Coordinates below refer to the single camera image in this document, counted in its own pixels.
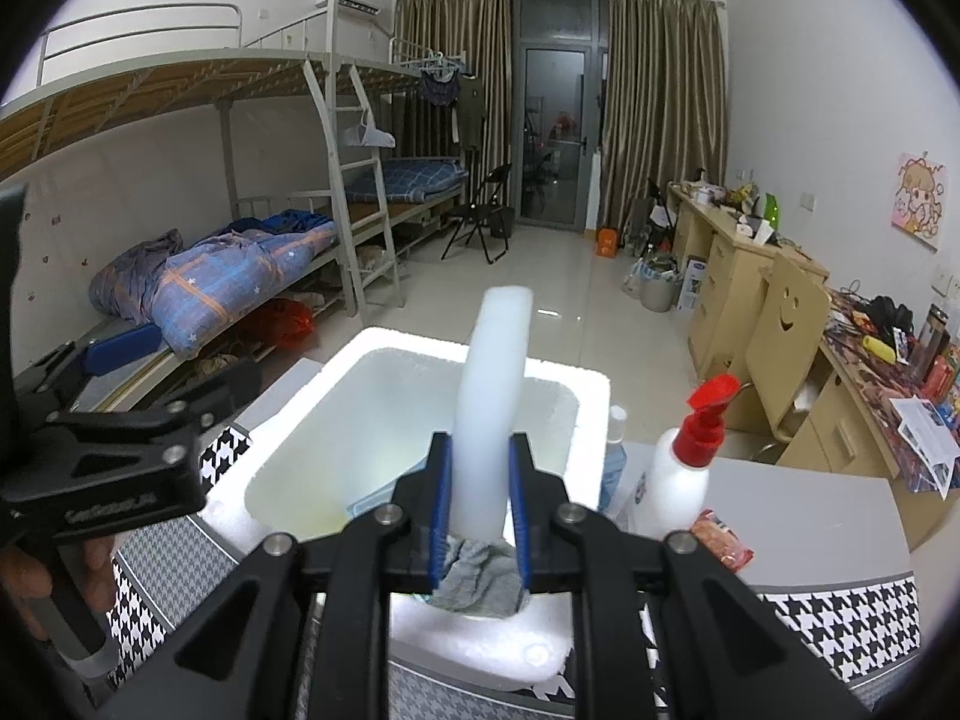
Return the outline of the white foam lid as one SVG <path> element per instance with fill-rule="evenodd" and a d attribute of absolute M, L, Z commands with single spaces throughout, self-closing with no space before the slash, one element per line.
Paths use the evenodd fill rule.
<path fill-rule="evenodd" d="M 509 441 L 523 390 L 533 302 L 524 286 L 489 289 L 470 335 L 451 437 L 449 527 L 460 538 L 491 543 L 505 528 Z"/>

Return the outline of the red snack packet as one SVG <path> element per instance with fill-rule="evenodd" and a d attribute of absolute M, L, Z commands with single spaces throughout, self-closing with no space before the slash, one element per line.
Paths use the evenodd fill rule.
<path fill-rule="evenodd" d="M 690 532 L 729 571 L 736 574 L 754 559 L 748 548 L 729 525 L 722 522 L 713 509 L 704 509 L 690 527 Z"/>

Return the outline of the houndstooth table cloth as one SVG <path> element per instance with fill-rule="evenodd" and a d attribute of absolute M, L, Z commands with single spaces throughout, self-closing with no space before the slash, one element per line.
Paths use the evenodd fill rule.
<path fill-rule="evenodd" d="M 153 655 L 236 561 L 190 517 L 142 528 L 114 556 L 117 595 L 107 615 L 123 683 Z M 820 656 L 867 709 L 895 691 L 921 649 L 918 590 L 911 574 L 831 589 L 765 590 L 761 600 Z M 562 718 L 573 712 L 573 667 L 545 683 L 483 691 L 391 667 L 397 718 Z"/>

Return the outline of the white pump lotion bottle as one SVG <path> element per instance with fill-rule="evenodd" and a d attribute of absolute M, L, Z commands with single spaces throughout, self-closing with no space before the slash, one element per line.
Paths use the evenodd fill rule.
<path fill-rule="evenodd" d="M 709 465 L 726 437 L 724 415 L 739 390 L 739 379 L 721 374 L 703 382 L 686 400 L 690 413 L 654 447 L 631 514 L 633 532 L 664 539 L 695 523 L 708 491 Z"/>

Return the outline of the blue plaid quilt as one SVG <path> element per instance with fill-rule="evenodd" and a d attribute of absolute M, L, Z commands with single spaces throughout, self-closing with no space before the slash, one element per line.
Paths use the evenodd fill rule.
<path fill-rule="evenodd" d="M 308 275 L 337 243 L 331 216 L 286 210 L 241 218 L 185 245 L 177 229 L 140 242 L 94 275 L 94 309 L 133 325 L 155 325 L 181 359 Z"/>

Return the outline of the grey cloth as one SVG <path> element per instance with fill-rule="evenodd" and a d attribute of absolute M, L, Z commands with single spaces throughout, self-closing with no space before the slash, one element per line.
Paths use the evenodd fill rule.
<path fill-rule="evenodd" d="M 514 546 L 449 536 L 443 575 L 428 605 L 449 613 L 506 619 L 526 606 L 528 596 Z"/>

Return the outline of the wooden desk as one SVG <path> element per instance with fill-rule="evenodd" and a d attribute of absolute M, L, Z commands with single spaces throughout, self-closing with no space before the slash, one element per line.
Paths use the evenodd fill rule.
<path fill-rule="evenodd" d="M 760 454 L 778 465 L 887 481 L 918 550 L 958 494 L 939 493 L 900 436 L 892 405 L 913 387 L 864 346 L 851 296 L 828 289 L 827 270 L 802 250 L 737 232 L 731 213 L 697 202 L 691 185 L 669 195 L 679 209 L 675 255 L 704 268 L 688 327 L 693 367 L 742 383 L 729 426 L 765 437 Z"/>

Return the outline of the wooden smiley chair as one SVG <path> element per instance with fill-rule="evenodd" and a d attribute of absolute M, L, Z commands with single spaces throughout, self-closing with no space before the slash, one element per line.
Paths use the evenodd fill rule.
<path fill-rule="evenodd" d="M 778 444 L 793 440 L 811 409 L 800 406 L 800 400 L 811 383 L 830 305 L 822 284 L 792 260 L 776 255 L 754 333 L 732 362 L 740 394 L 727 411 L 729 422 L 736 408 L 756 406 L 763 415 L 760 431 Z"/>

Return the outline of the metal bucket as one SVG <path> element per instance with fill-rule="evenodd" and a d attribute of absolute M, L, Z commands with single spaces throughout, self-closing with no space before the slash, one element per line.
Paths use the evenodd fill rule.
<path fill-rule="evenodd" d="M 672 255 L 658 255 L 641 262 L 640 301 L 652 312 L 669 312 L 679 294 L 680 270 Z"/>

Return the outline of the metal bunk bed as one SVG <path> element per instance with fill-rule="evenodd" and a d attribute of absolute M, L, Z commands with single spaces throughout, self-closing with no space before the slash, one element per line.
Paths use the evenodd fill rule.
<path fill-rule="evenodd" d="M 331 216 L 337 243 L 195 358 L 161 337 L 151 355 L 88 385 L 78 408 L 128 410 L 221 353 L 272 353 L 284 299 L 363 319 L 375 289 L 397 288 L 395 230 L 438 220 L 466 176 L 448 158 L 396 158 L 384 109 L 415 93 L 427 68 L 457 62 L 404 41 L 382 62 L 348 55 L 342 25 L 353 15 L 337 0 L 321 8 L 320 46 L 285 34 L 133 57 L 46 80 L 3 106 L 2 184 L 25 191 L 10 244 L 20 270 L 5 301 L 16 371 L 60 344 L 140 327 L 94 309 L 89 282 L 171 229 L 194 245 L 247 216 L 301 210 Z"/>

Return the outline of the black folding chair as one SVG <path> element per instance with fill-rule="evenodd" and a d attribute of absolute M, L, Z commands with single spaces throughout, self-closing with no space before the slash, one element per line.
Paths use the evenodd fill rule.
<path fill-rule="evenodd" d="M 449 255 L 454 244 L 469 247 L 473 239 L 480 242 L 488 265 L 494 265 L 509 252 L 516 218 L 516 211 L 505 200 L 511 168 L 511 163 L 495 167 L 480 181 L 473 197 L 449 213 L 449 220 L 454 221 L 454 231 L 441 259 Z"/>

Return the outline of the anime girl poster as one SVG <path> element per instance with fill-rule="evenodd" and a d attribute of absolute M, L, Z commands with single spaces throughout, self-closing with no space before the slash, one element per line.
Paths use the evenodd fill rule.
<path fill-rule="evenodd" d="M 929 249 L 939 249 L 946 190 L 946 166 L 931 160 L 926 151 L 901 154 L 890 223 Z"/>

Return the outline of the brown curtain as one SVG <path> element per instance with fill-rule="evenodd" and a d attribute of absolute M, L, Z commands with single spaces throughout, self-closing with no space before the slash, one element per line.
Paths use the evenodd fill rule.
<path fill-rule="evenodd" d="M 711 0 L 608 0 L 599 223 L 622 231 L 647 181 L 724 181 L 729 140 L 721 9 Z"/>

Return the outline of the glass balcony door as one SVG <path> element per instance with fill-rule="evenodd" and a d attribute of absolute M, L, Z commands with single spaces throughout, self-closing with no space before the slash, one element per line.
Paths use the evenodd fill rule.
<path fill-rule="evenodd" d="M 583 162 L 586 54 L 555 47 L 524 50 L 521 216 L 573 229 Z"/>

